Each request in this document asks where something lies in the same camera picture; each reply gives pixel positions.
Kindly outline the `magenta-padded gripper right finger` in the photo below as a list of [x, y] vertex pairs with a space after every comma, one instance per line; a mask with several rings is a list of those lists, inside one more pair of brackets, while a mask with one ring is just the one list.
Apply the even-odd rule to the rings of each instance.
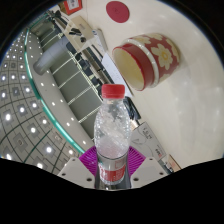
[[154, 157], [145, 157], [133, 147], [127, 155], [127, 188], [140, 188], [167, 176], [167, 172]]

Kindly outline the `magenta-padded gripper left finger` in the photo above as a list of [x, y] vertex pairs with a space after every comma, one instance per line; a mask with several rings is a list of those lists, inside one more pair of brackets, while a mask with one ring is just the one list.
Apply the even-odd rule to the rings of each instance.
[[91, 147], [79, 158], [70, 158], [58, 176], [81, 187], [94, 189], [97, 171], [96, 148]]

